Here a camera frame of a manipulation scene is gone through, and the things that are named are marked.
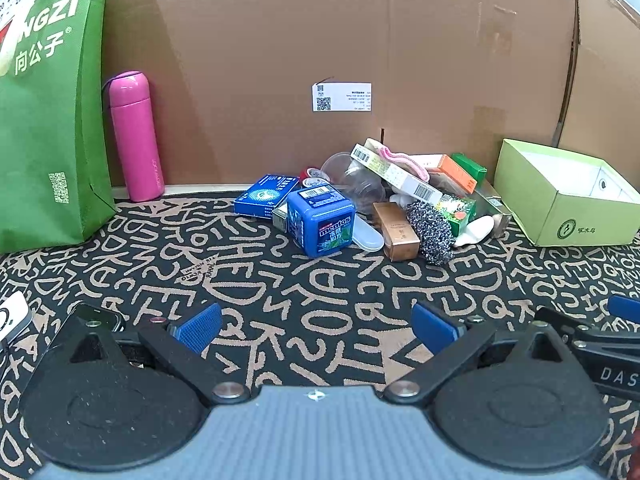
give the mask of green bag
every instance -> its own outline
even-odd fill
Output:
[[[82,243],[116,211],[102,129],[104,0],[32,4],[2,45],[0,254]]]

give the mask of green shoebox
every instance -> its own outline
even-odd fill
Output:
[[[600,158],[505,139],[494,187],[536,246],[623,245],[640,228],[640,194]]]

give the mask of blue mentos box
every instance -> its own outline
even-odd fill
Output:
[[[271,220],[273,208],[279,206],[297,184],[296,176],[265,175],[236,198],[234,212]]]
[[[310,258],[351,244],[356,208],[331,186],[310,187],[287,196],[287,225]]]

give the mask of logo on box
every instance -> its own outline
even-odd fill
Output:
[[[558,229],[558,238],[564,240],[575,231],[575,220],[573,218],[562,222]]]

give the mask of pink thermos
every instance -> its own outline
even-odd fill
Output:
[[[125,72],[109,86],[111,119],[124,179],[133,202],[146,202],[164,193],[149,81],[140,72]]]

